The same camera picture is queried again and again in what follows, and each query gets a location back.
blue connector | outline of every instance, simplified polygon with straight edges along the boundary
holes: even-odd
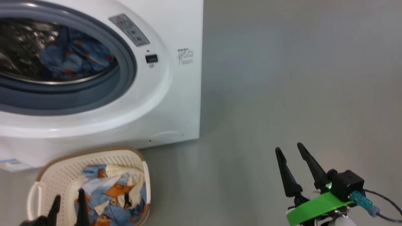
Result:
[[[363,207],[365,210],[369,210],[370,207],[373,206],[373,202],[358,191],[352,192],[351,201],[356,205]]]
[[[376,217],[380,209],[373,205],[373,202],[366,198],[362,193],[354,191],[351,194],[351,201],[356,205],[363,207],[372,217]]]

cloth with cartoon print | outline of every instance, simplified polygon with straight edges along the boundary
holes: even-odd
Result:
[[[41,76],[48,79],[71,80],[97,74],[115,60],[112,52],[101,42],[74,28],[60,26],[57,40],[41,53],[46,67]]]
[[[144,173],[116,165],[87,166],[85,191],[91,226],[133,226],[146,205]],[[78,213],[78,200],[74,207]]]

blue clothing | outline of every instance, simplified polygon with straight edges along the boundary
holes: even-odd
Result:
[[[42,51],[40,61],[54,78],[70,80],[72,76],[85,78],[103,71],[114,61],[114,56],[95,38],[61,26],[56,43]]]
[[[132,226],[134,222],[138,222],[141,219],[143,209],[146,205],[145,183],[143,186],[139,184],[142,186],[139,192],[141,195],[140,203],[136,206],[131,206],[132,201],[128,190],[133,186],[127,185],[130,173],[122,173],[121,175],[108,177],[106,174],[106,165],[99,165],[86,167],[82,175],[88,178],[88,181],[84,183],[82,188],[87,196],[88,217],[91,224],[95,221],[106,220],[109,222],[109,226]],[[120,200],[124,207],[118,204],[118,197],[113,196],[112,193],[117,194],[118,197],[124,197],[124,201]],[[98,209],[96,209],[99,206],[104,207],[101,215],[98,214]],[[74,207],[76,213],[78,213],[77,201]]]

washing machine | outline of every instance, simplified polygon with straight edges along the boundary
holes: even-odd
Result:
[[[202,22],[202,0],[0,0],[0,168],[197,139]]]

white fabric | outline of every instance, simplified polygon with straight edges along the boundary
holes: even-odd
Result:
[[[106,207],[109,205],[110,201],[106,201],[100,205],[94,207],[96,213],[100,216],[105,211]]]
[[[131,201],[131,207],[129,207],[129,209],[133,209],[141,203],[140,191],[145,183],[145,175],[140,169],[126,168],[116,165],[107,165],[106,174],[108,177],[125,177],[127,178],[127,186],[134,186],[128,193]],[[123,208],[125,203],[124,195],[119,196],[118,201],[119,205]]]
[[[112,186],[115,185],[116,182],[118,182],[120,179],[120,176],[114,176],[114,177],[108,177],[108,178],[95,178],[91,179],[87,182],[84,183],[82,186],[82,189],[84,189],[85,193],[89,196],[92,196],[92,192],[95,191],[96,189],[99,189],[100,187],[103,188],[111,188]]]

